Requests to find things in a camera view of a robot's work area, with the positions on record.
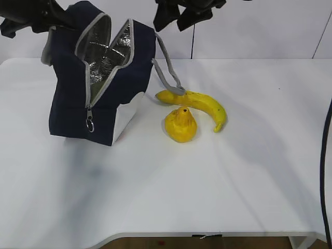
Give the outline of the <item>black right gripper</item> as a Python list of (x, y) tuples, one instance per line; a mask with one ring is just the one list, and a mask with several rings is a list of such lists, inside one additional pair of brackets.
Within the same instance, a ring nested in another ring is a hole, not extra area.
[[(157, 11), (153, 20), (156, 32), (162, 31), (167, 25), (176, 20), (180, 32), (191, 26), (209, 20), (213, 17), (212, 8), (222, 8), (225, 0), (165, 0), (155, 1)], [(185, 7), (183, 12), (179, 11), (179, 6)]]

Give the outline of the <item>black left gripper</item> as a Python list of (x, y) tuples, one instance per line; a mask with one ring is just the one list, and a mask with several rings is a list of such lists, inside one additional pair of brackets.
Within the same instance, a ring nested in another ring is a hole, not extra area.
[(1, 17), (1, 35), (8, 38), (29, 26), (34, 33), (52, 26), (76, 29), (73, 18), (56, 1), (1, 1)]

